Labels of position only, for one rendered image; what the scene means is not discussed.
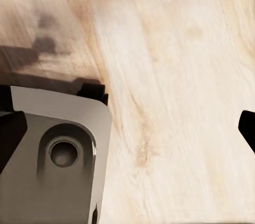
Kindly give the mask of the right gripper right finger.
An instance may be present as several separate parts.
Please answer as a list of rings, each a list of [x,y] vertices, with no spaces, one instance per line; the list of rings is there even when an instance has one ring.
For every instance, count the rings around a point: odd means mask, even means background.
[[[255,112],[242,111],[238,129],[255,153]]]

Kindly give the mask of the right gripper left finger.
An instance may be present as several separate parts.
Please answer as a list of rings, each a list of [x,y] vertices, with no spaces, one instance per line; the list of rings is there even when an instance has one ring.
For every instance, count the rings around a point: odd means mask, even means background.
[[[28,125],[23,111],[0,116],[0,174],[22,141],[27,129]]]

